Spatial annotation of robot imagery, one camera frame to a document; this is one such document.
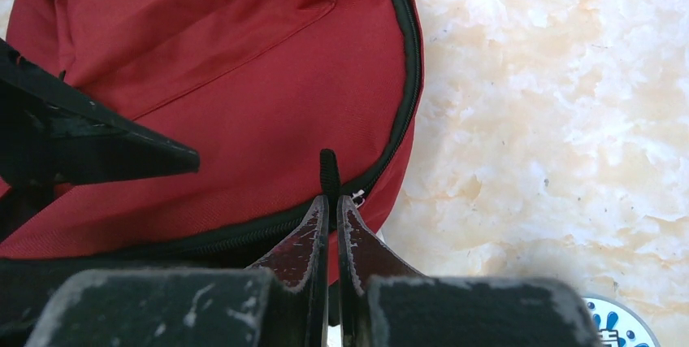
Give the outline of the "red student backpack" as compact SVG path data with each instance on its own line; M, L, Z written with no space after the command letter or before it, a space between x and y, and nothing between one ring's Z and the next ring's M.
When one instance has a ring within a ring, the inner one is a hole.
M26 59L200 155L196 173L60 185L3 258L227 259L283 239L320 193L319 153L378 231L423 90L414 0L15 0Z

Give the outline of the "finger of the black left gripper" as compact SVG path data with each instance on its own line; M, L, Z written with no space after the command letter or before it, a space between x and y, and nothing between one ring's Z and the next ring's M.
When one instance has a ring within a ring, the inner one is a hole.
M125 119L1 43L1 177L11 187L196 172L199 153Z

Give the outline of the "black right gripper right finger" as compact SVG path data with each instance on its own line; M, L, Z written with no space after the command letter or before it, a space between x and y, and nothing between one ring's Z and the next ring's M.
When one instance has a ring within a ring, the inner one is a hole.
M583 299L549 278L435 277L399 258L353 200L336 209L345 346L597 346Z

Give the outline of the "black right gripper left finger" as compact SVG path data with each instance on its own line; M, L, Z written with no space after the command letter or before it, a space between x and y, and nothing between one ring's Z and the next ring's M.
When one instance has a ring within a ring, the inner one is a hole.
M245 269L87 270L49 300L30 346L324 346L328 200Z

